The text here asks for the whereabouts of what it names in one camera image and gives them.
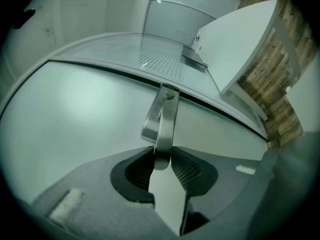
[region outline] floor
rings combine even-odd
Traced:
[[[263,1],[267,0],[242,0],[239,8]],[[292,2],[278,0],[278,3],[279,16],[296,47],[303,74],[316,54],[317,45],[309,25]],[[288,55],[273,30],[249,70],[238,81],[268,116],[264,127],[269,149],[282,147],[303,133],[299,119],[285,97],[286,88],[296,82],[291,75]]]

